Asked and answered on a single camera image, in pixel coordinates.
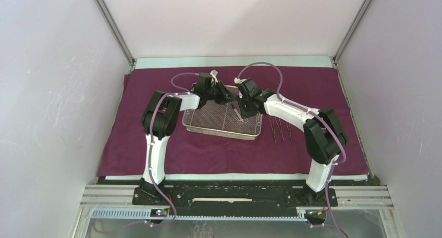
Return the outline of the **steel surgical scissors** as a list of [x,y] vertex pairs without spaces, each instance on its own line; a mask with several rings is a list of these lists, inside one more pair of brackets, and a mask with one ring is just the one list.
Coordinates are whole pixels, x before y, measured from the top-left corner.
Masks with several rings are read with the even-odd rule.
[[234,107],[233,104],[230,104],[230,106],[231,106],[232,110],[234,111],[235,115],[238,118],[237,124],[240,125],[240,126],[243,125],[244,124],[244,120],[243,120],[241,114],[238,112],[238,110]]

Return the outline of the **metal mesh instrument tray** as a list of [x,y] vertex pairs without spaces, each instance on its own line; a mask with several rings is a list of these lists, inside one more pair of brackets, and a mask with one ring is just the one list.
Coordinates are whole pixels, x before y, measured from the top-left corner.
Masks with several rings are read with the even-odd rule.
[[262,115],[245,118],[243,125],[237,124],[237,116],[230,104],[239,112],[238,102],[218,105],[208,101],[200,109],[187,109],[183,113],[182,124],[190,132],[228,137],[241,140],[255,140],[262,130]]

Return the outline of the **magenta surgical wrap cloth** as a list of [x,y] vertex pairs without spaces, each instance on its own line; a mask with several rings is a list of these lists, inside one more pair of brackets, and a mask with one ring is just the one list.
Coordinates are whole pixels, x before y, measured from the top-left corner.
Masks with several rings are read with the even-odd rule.
[[[210,72],[209,67],[136,69],[125,78],[125,89],[116,120],[105,145],[99,176],[131,176],[144,172],[146,139],[141,124],[143,112],[153,93],[176,92],[177,86],[190,87],[197,79],[195,73]],[[347,101],[341,88],[338,71],[334,68],[254,66],[218,67],[218,78],[232,84],[236,76],[251,78],[263,90],[280,90],[282,96],[312,108],[332,108],[338,115],[348,144],[346,162],[334,170],[336,176],[367,174],[366,164],[354,128]],[[304,134],[291,127],[292,141],[284,126],[285,141],[275,127],[272,136],[267,117],[261,134],[253,141],[232,139],[189,132],[178,123],[166,150],[166,174],[306,174],[311,158],[305,146]]]

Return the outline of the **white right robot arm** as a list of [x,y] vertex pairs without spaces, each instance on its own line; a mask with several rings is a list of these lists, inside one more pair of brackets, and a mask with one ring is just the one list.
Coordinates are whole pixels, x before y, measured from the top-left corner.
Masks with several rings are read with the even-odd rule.
[[323,189],[329,181],[332,166],[337,164],[339,156],[345,154],[344,146],[348,141],[334,110],[310,108],[272,89],[261,90],[251,78],[236,78],[234,83],[239,90],[237,101],[242,118],[261,113],[279,118],[304,133],[312,161],[303,199],[308,205],[318,205],[324,199]]

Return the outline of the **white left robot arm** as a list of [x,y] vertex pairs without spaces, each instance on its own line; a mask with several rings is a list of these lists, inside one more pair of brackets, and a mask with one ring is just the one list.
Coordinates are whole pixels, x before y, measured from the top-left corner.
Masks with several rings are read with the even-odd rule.
[[147,149],[145,170],[140,180],[140,189],[152,205],[158,205],[165,198],[165,191],[159,187],[165,179],[165,153],[169,137],[174,132],[181,111],[202,108],[208,101],[226,104],[235,101],[235,96],[218,80],[217,71],[195,73],[197,81],[190,89],[171,84],[180,93],[155,91],[142,115],[141,124],[145,131]]

